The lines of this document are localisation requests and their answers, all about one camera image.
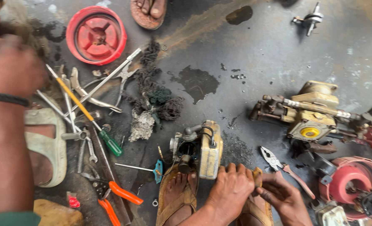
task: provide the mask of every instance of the green-handled screwdriver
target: green-handled screwdriver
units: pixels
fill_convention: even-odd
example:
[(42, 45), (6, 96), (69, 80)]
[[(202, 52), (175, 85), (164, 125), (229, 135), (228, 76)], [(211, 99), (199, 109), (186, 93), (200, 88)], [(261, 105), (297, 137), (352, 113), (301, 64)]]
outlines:
[(80, 103), (80, 101), (77, 99), (77, 97), (70, 91), (70, 89), (65, 85), (65, 83), (58, 77), (58, 75), (52, 70), (52, 68), (47, 64), (46, 65), (48, 70), (51, 72), (53, 78), (56, 79), (56, 81), (59, 83), (59, 85), (62, 86), (63, 90), (65, 90), (70, 98), (74, 101), (75, 104), (77, 104), (80, 108), (80, 110), (83, 112), (83, 114), (93, 123), (95, 128), (99, 131), (98, 136), (100, 136), (106, 143), (106, 145), (109, 147), (109, 149), (113, 152), (115, 156), (121, 156), (123, 154), (123, 150), (119, 146), (119, 144), (113, 139), (111, 136), (106, 133), (106, 131), (102, 130), (101, 127), (97, 124), (97, 122), (94, 120), (94, 118), (88, 113), (86, 108)]

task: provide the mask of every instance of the concrete floor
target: concrete floor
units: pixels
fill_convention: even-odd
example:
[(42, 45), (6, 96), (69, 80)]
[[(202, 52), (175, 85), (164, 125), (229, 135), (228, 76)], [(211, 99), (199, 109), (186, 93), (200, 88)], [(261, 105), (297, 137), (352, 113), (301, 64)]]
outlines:
[[(16, 0), (7, 3), (1, 15), (11, 23), (26, 22), (32, 35), (46, 42), (47, 62), (65, 64), (79, 69), (80, 82), (85, 85), (94, 78), (94, 69), (113, 71), (131, 52), (145, 47), (151, 38), (167, 44), (169, 49), (159, 55), (157, 65), (163, 70), (157, 81), (185, 98), (182, 116), (176, 121), (164, 121), (164, 129), (153, 133), (149, 140), (124, 142), (124, 154), (112, 157), (113, 162), (152, 167), (159, 158), (157, 146), (164, 150), (177, 131), (199, 124), (207, 119), (216, 120), (223, 131), (224, 153), (222, 165), (243, 163), (249, 167), (267, 166), (259, 155), (258, 146), (274, 152), (281, 162), (291, 165), (316, 194), (317, 177), (308, 168), (296, 168), (289, 152), (286, 130), (265, 122), (251, 122), (249, 111), (262, 95), (296, 94), (307, 80), (335, 83), (339, 108), (362, 113), (372, 106), (372, 0), (324, 0), (320, 12), (323, 23), (310, 37), (291, 23), (294, 16), (310, 13), (315, 0), (170, 0), (165, 22), (155, 31), (139, 27), (129, 11), (129, 0)], [(64, 30), (69, 19), (80, 9), (90, 5), (105, 5), (123, 21), (128, 40), (118, 60), (104, 66), (92, 66), (77, 60), (68, 50)], [(225, 17), (243, 6), (251, 6), (251, 19), (232, 25)], [(207, 78), (209, 89), (196, 94), (189, 90), (185, 80), (196, 79), (194, 74)], [(243, 79), (234, 79), (244, 74)], [(135, 81), (127, 89), (135, 93)], [(99, 99), (114, 103), (118, 87), (108, 84)], [(117, 140), (130, 135), (131, 106), (122, 103), (123, 113), (106, 118), (113, 127)], [(64, 182), (54, 188), (37, 189), (36, 198), (47, 198), (67, 205), (66, 191), (76, 192), (81, 202), (85, 225), (110, 225), (96, 195), (86, 179), (75, 173), (78, 143), (68, 142), (68, 173)], [(324, 155), (326, 159), (361, 156), (372, 159), (372, 149), (355, 143), (335, 141), (339, 151)], [(132, 206), (132, 225), (154, 225), (156, 208), (151, 203), (158, 196), (159, 185), (152, 182), (149, 173), (117, 168), (123, 188), (144, 199), (141, 206)], [(284, 174), (294, 186), (296, 181)], [(214, 182), (201, 180), (198, 206), (202, 206)], [(306, 203), (309, 198), (303, 194)], [(314, 214), (309, 210), (313, 222)], [(274, 221), (279, 221), (274, 211)]]

